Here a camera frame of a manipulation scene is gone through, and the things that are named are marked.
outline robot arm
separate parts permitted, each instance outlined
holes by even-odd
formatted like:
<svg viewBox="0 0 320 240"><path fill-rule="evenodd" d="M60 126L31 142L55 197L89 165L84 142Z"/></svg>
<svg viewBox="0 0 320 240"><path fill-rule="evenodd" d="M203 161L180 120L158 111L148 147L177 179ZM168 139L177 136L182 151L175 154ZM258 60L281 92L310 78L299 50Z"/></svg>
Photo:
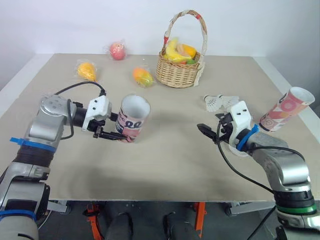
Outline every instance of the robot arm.
<svg viewBox="0 0 320 240"><path fill-rule="evenodd" d="M285 141L259 132L258 126L250 129L251 116L244 101L229 108L227 114L216 116L224 135L217 139L217 134L202 123L197 125L199 130L215 143L224 141L249 154L262 166L272 188L279 222L284 227L320 231L320 215L303 156L286 150Z"/></svg>
<svg viewBox="0 0 320 240"><path fill-rule="evenodd" d="M104 132L106 119L117 120L104 94L90 101L88 109L59 95L45 96L37 116L24 138L12 138L20 145L16 158L0 177L0 239L38 240L35 223L47 210L50 187L50 163L65 125L94 132L93 137L124 139L115 132Z"/></svg>

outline orange table leg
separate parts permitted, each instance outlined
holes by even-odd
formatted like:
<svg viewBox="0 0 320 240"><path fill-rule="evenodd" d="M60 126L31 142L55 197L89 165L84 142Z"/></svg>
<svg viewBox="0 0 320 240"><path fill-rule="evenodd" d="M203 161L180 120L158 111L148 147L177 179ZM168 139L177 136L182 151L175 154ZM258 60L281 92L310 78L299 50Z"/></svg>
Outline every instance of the orange table leg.
<svg viewBox="0 0 320 240"><path fill-rule="evenodd" d="M204 220L205 220L205 215L207 214L206 211L206 203L205 202L196 202L194 204L194 208L196 210L196 217L195 217L195 230L199 237L202 237L202 229L204 226Z"/></svg>
<svg viewBox="0 0 320 240"><path fill-rule="evenodd" d="M86 211L83 215L88 217L88 222L91 223L91 229L94 240L103 240L103 236L100 233L100 227L98 222L98 214L100 213L99 206L91 203L86 206Z"/></svg>

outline white wall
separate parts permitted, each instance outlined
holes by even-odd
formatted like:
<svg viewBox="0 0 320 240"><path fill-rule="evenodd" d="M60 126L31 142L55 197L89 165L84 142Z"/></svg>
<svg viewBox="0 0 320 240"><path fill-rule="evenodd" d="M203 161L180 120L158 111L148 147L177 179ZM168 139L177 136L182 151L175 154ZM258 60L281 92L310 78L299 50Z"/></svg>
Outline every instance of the white wall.
<svg viewBox="0 0 320 240"><path fill-rule="evenodd" d="M317 87L318 0L14 0L0 2L0 89L33 53L102 53L125 39L131 54L156 55L169 20L185 9L206 22L207 55L268 56L294 85ZM191 16L172 35L202 44Z"/></svg>

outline cup rim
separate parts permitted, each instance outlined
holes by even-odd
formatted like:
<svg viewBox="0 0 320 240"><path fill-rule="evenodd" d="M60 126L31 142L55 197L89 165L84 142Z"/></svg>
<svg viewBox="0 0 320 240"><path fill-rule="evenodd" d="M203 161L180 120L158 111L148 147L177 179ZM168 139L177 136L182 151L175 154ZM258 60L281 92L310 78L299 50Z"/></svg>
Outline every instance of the cup rim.
<svg viewBox="0 0 320 240"><path fill-rule="evenodd" d="M299 87L299 86L293 86L290 88L290 93L298 100L304 102L304 103L309 103L312 104L316 98L315 96L309 92L308 90Z"/></svg>
<svg viewBox="0 0 320 240"><path fill-rule="evenodd" d="M131 116L130 114L128 114L128 110L125 111L125 109L124 109L124 104L123 104L124 101L126 100L126 98L128 98L128 97L138 97L138 98L144 100L145 103L147 103L147 105L148 105L148 113L147 113L145 116L143 116L143 117L133 117L133 116ZM134 119L134 120L146 119L146 118L149 116L150 112L151 112L151 106L150 106L150 103L148 102L148 100L145 99L144 97L139 96L139 95L136 95L136 94L134 94L134 93L128 94L128 95L126 95L126 96L122 99L122 101L121 101L121 107L120 107L120 108L121 108L122 112L123 112L126 116L128 116L128 117L130 117L130 118L132 118L132 119Z"/></svg>

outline basket handle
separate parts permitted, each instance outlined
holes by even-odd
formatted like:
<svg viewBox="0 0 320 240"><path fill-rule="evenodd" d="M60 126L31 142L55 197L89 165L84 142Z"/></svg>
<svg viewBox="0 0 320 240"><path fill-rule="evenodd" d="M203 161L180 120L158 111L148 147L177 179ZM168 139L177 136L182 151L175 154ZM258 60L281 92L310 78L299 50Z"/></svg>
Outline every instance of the basket handle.
<svg viewBox="0 0 320 240"><path fill-rule="evenodd" d="M202 30L202 36L203 36L203 43L202 43L202 49L201 49L201 56L200 56L200 60L202 61L203 56L205 55L206 51L207 51L207 41L208 41L208 36L207 36L207 26L205 23L205 20L202 18L202 16L197 13L195 10L184 10L182 12L179 12L177 15L175 15L169 24L168 30L164 33L164 42L163 42L163 47L162 47L162 54L164 54L166 52L166 44L167 41L170 37L170 33L171 33L171 29L175 23L175 21L186 15L186 14L190 14L192 16L194 16L196 19L198 19L200 21L201 24L201 30Z"/></svg>

